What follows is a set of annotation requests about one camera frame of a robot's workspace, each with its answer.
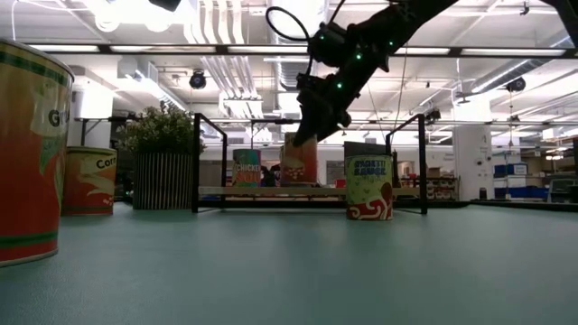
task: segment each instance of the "black cable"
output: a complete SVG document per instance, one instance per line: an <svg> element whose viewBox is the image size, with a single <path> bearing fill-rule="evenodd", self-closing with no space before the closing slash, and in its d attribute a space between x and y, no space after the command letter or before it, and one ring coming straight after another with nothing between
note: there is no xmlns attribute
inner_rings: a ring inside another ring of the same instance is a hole
<svg viewBox="0 0 578 325"><path fill-rule="evenodd" d="M291 17L299 25L299 28L301 28L301 30L303 31L303 34L305 34L305 37L304 38L293 37L293 36L286 35L286 34L282 33L281 31L279 31L273 25L273 23L271 22L271 18L269 17L271 12L273 12L273 11L280 11L280 12L288 15L289 17ZM281 36L281 37L283 37L289 41L307 42L309 44L311 37L309 36L309 33L307 32L307 28L305 28L305 25L303 23L301 23L301 21L299 20L299 18L297 18L297 16L295 16L294 14L291 14L286 9L284 9L280 6L268 7L267 10L265 11L265 20L267 21L267 24L269 25L269 27L271 27L273 32L275 32L277 35L279 35L279 36ZM305 75L309 76L311 74L312 65L313 65L313 56L310 55L309 56L309 64L307 65L307 70L305 71Z"/></svg>
<svg viewBox="0 0 578 325"><path fill-rule="evenodd" d="M341 0L340 3L337 5L337 8L335 8L335 11L333 12L333 14L331 15L331 19L329 20L329 23L332 23L333 20L335 19L335 17L337 16L337 13L340 11L341 6L343 5L343 3L345 2L345 0Z"/></svg>

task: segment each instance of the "black metal frame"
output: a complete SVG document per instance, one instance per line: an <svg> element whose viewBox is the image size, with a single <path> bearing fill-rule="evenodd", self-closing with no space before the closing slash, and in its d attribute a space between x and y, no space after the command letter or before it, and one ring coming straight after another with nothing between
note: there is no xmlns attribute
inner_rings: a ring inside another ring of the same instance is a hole
<svg viewBox="0 0 578 325"><path fill-rule="evenodd" d="M417 120L417 140L418 140L418 152L419 152L419 208L422 215L427 214L427 165L425 161L425 116L423 114L417 114L412 116L410 119L393 129L390 133L386 135L386 153L393 156L391 150L391 138L394 133L403 129L404 127L410 125L415 120ZM396 169L397 169L397 154L395 154L394 159L394 184L396 180Z"/></svg>
<svg viewBox="0 0 578 325"><path fill-rule="evenodd" d="M227 134L225 131L221 130L217 125L212 123L205 115L201 113L195 113L193 128L194 132L192 135L192 156L193 156L193 167L192 167L192 190L191 190L191 212L198 213L200 207L206 207L202 205L202 200L199 200L199 174L200 174L200 121L207 123L209 126L217 130L223 136L223 152L221 157L220 165L220 186L227 186ZM221 195L219 208L225 208L226 197Z"/></svg>
<svg viewBox="0 0 578 325"><path fill-rule="evenodd" d="M194 148L199 148L200 145L200 121L203 120L216 130L218 130L223 136L223 156L221 162L221 187L225 187L227 184L227 135L220 130L215 124L213 124L207 117L203 114L195 114L194 122ZM391 150L391 137L393 134L405 126L411 124L417 120L418 123L418 138L419 138L419 162L420 162L420 198L416 200L402 200L394 202L394 208L410 209L415 208L415 204L420 208L420 214L426 215L428 203L427 200L427 169L425 163L425 116L423 114L418 114L405 121L400 126L396 127L386 136L386 152L392 155L393 164L397 164L397 153ZM299 121L293 119L252 119L251 120L251 134L253 134L254 125L257 123L274 123L276 125L290 125L293 123L298 123ZM251 148L253 148L253 139L251 138ZM200 200L199 198L199 173L200 173L200 156L198 151L193 152L195 154L195 166L193 171L193 190L191 196L191 211L193 213L199 212L199 208L212 208L212 209L249 209L249 208L289 208L289 209L342 209L345 208L346 202L344 201L311 201L311 200L271 200L271 201L243 201L243 200L226 200L226 196L221 195L219 201L215 200ZM399 183L399 176L397 175L397 168L393 170L393 182L394 185ZM468 202L432 202L431 208L463 208Z"/></svg>

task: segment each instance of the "snack can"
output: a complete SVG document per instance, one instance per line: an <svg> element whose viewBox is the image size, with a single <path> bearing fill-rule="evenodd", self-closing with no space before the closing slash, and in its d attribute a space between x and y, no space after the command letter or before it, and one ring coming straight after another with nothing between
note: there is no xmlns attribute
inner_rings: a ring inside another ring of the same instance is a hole
<svg viewBox="0 0 578 325"><path fill-rule="evenodd" d="M351 156L345 160L347 218L391 220L393 207L392 157Z"/></svg>

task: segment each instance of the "ceiling light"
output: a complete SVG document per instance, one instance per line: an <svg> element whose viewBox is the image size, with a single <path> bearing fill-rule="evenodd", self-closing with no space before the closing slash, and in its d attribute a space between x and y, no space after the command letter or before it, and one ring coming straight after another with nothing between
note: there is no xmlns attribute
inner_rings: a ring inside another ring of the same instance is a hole
<svg viewBox="0 0 578 325"><path fill-rule="evenodd" d="M556 49L464 49L461 51L462 55L496 55L496 56L542 56L552 55L559 56L566 52L566 50Z"/></svg>
<svg viewBox="0 0 578 325"><path fill-rule="evenodd" d="M268 46L251 46L251 45L235 45L229 46L228 51L231 53L292 53L292 54L307 54L307 46L295 45L268 45Z"/></svg>
<svg viewBox="0 0 578 325"><path fill-rule="evenodd" d="M31 44L36 50L39 51L63 51L63 52L71 52L71 51L89 51L89 52L98 52L97 45L37 45Z"/></svg>
<svg viewBox="0 0 578 325"><path fill-rule="evenodd" d="M307 63L309 58L305 57L273 57L273 58L263 58L263 62L267 63Z"/></svg>
<svg viewBox="0 0 578 325"><path fill-rule="evenodd" d="M138 46L138 45L114 45L110 50L118 53L124 52L182 52L182 53L215 53L214 46L199 46L199 45L156 45L156 46Z"/></svg>
<svg viewBox="0 0 578 325"><path fill-rule="evenodd" d="M397 50L396 55L446 55L450 52L448 48L419 48L419 47L403 47Z"/></svg>
<svg viewBox="0 0 578 325"><path fill-rule="evenodd" d="M212 118L212 123L251 123L250 119L235 119L235 118Z"/></svg>

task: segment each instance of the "large red can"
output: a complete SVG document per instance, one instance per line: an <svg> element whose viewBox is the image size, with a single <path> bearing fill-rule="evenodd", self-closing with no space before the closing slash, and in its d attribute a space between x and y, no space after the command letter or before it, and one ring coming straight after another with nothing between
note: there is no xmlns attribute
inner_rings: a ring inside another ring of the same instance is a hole
<svg viewBox="0 0 578 325"><path fill-rule="evenodd" d="M72 72L0 40L0 266L57 250Z"/></svg>

